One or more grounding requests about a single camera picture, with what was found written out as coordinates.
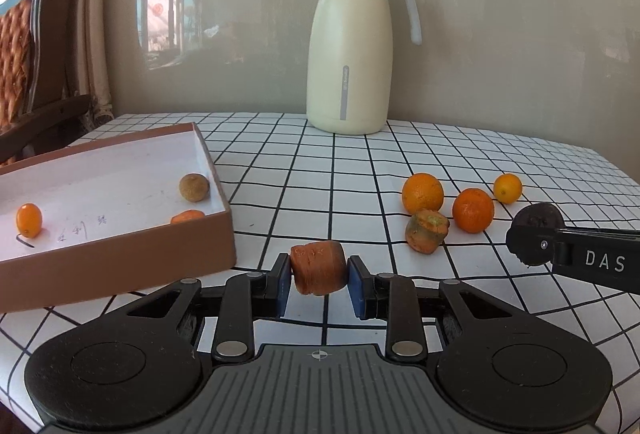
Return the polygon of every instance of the table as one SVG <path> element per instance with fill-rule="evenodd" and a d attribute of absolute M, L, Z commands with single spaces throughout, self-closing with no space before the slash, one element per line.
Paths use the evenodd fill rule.
<path fill-rule="evenodd" d="M 568 224 L 640 229 L 640 187 L 596 152 L 537 138 L 488 130 L 388 121 L 380 133 L 347 137 L 312 127 L 303 115 L 178 113 L 123 115 L 79 143 L 175 123 L 194 122 L 216 163 L 234 220 L 238 264 L 202 278 L 221 285 L 239 271 L 268 270 L 277 254 L 296 244 L 335 239 L 360 255 L 371 273 L 411 276 L 436 287 L 456 277 L 587 338 L 609 358 L 614 374 L 598 425 L 607 433 L 640 416 L 640 297 L 552 276 L 547 266 L 525 268 L 506 246 L 513 216 L 539 201 L 558 205 Z M 399 192 L 404 180 L 427 172 L 442 181 L 450 217 L 456 194 L 469 187 L 491 193 L 503 172 L 517 173 L 524 196 L 495 203 L 486 232 L 452 226 L 446 246 L 426 257 L 404 242 L 408 220 Z M 152 289 L 91 302 L 0 315 L 0 401 L 32 430 L 40 419 L 24 387 L 24 366 L 47 339 L 122 306 Z M 215 319 L 200 343 L 210 349 Z M 430 350 L 440 343 L 425 326 Z M 347 289 L 328 297 L 301 296 L 292 285 L 286 316 L 255 322 L 261 343 L 384 345 L 384 322 L 360 322 Z"/>

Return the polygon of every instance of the wooden chair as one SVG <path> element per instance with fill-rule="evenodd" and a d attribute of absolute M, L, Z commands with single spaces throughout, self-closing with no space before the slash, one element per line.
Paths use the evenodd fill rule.
<path fill-rule="evenodd" d="M 79 117 L 91 98 L 73 96 L 73 2 L 0 4 L 0 165 L 62 148 L 81 135 Z M 64 92 L 69 96 L 63 99 Z"/>

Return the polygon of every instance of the orange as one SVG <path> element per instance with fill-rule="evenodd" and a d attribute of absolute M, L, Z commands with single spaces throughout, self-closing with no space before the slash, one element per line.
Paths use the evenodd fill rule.
<path fill-rule="evenodd" d="M 171 224 L 183 223 L 184 221 L 191 221 L 192 219 L 199 219 L 204 217 L 204 212 L 200 210 L 185 210 L 178 215 L 174 215 L 171 218 Z"/>
<path fill-rule="evenodd" d="M 438 211 L 444 203 L 444 190 L 431 174 L 414 174 L 402 187 L 402 204 L 411 215 L 418 210 Z"/>
<path fill-rule="evenodd" d="M 494 219 L 494 201 L 480 189 L 466 189 L 453 202 L 453 220 L 467 233 L 480 233 Z"/>
<path fill-rule="evenodd" d="M 503 174 L 494 182 L 494 195 L 501 203 L 510 205 L 522 195 L 522 181 L 515 174 Z"/>
<path fill-rule="evenodd" d="M 27 239 L 33 239 L 42 230 L 42 212 L 33 203 L 27 203 L 18 208 L 15 213 L 15 226 L 20 235 Z"/>

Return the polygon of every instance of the jug handle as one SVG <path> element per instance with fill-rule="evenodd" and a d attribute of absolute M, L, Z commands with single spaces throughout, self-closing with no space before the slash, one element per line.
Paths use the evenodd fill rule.
<path fill-rule="evenodd" d="M 411 24 L 411 41 L 420 46 L 422 43 L 422 29 L 420 28 L 420 17 L 418 15 L 418 6 L 415 0 L 404 0 L 406 10 L 409 13 L 409 22 Z"/>

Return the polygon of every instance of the crosshair marking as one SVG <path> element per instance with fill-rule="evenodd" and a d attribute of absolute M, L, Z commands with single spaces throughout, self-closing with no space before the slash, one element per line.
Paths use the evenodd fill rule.
<path fill-rule="evenodd" d="M 311 353 L 311 356 L 313 356 L 316 360 L 324 360 L 327 356 L 331 356 L 331 355 L 326 351 L 317 350 Z"/>

